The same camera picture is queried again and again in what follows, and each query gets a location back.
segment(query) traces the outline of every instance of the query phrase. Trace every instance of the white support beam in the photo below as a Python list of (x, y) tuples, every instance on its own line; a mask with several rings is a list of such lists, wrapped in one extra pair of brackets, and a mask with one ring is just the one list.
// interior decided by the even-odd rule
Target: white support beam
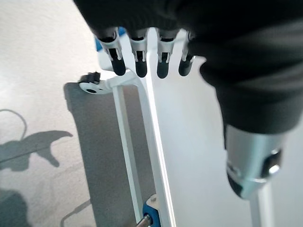
[(250, 199), (250, 213), (253, 227), (275, 227), (270, 183)]
[(113, 95), (115, 100), (116, 113), (122, 141), (128, 182), (133, 200), (134, 214), (136, 221), (139, 222), (143, 217), (143, 201), (141, 196), (141, 188), (139, 184), (139, 177), (134, 157), (134, 149), (132, 144), (131, 132), (128, 124), (122, 86), (113, 87)]

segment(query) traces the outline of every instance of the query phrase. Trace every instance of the blue bracket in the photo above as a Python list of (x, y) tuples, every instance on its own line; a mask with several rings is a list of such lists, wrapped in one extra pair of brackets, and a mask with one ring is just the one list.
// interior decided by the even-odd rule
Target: blue bracket
[(143, 205), (143, 216), (145, 215), (149, 215), (152, 219), (152, 223), (151, 223), (151, 227), (161, 227), (161, 223), (160, 223), (160, 217), (159, 217), (159, 213), (158, 211), (153, 208), (150, 207), (149, 205), (146, 204), (146, 202)]

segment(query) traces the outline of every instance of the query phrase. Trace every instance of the black fingertip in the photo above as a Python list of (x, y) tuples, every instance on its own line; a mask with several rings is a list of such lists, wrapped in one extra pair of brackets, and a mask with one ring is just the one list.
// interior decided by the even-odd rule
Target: black fingertip
[(191, 70), (191, 66), (192, 66), (192, 62), (191, 61), (180, 61), (179, 64), (179, 74), (181, 76), (187, 76)]
[(117, 74), (118, 76), (122, 76), (125, 74), (126, 68), (123, 58), (121, 60), (114, 59), (112, 61), (112, 66), (115, 74)]
[(229, 176), (229, 174), (227, 174), (227, 178), (228, 178), (228, 182), (229, 182), (229, 184), (230, 184), (232, 190), (235, 192), (235, 194), (236, 194), (237, 196), (239, 196), (239, 197), (242, 199), (242, 197), (241, 197), (241, 192), (242, 192), (242, 190), (243, 190), (242, 186), (239, 185), (238, 183), (236, 183), (236, 182), (232, 179), (232, 177)]
[(145, 77), (147, 74), (147, 64), (146, 61), (136, 62), (136, 72), (137, 75), (141, 78)]
[(158, 77), (164, 79), (166, 78), (168, 72), (169, 72), (169, 64), (164, 61), (158, 62), (158, 67), (157, 67)]

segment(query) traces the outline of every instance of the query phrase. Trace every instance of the black glove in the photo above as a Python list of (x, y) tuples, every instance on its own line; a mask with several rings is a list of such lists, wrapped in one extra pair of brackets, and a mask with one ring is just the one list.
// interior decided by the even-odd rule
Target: black glove
[(189, 53), (206, 57), (203, 78), (217, 92), (224, 124), (285, 132), (303, 107), (302, 0), (74, 0), (92, 32), (184, 28)]

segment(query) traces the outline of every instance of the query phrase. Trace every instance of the blue plastic part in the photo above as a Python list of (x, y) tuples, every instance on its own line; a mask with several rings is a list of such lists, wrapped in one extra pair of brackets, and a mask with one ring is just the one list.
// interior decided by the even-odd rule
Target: blue plastic part
[(100, 41), (97, 38), (95, 38), (95, 42), (96, 42), (96, 50), (97, 51), (101, 51), (102, 50), (102, 46), (101, 46)]
[[(123, 27), (119, 27), (118, 33), (119, 33), (119, 36), (122, 36), (123, 34), (125, 34), (125, 29)], [(96, 50), (101, 51), (102, 46), (101, 46), (100, 41), (97, 38), (95, 38), (95, 43), (96, 43)]]
[(161, 227), (159, 213), (155, 208), (150, 207), (146, 203), (143, 205), (143, 216), (149, 215), (152, 219), (151, 227)]

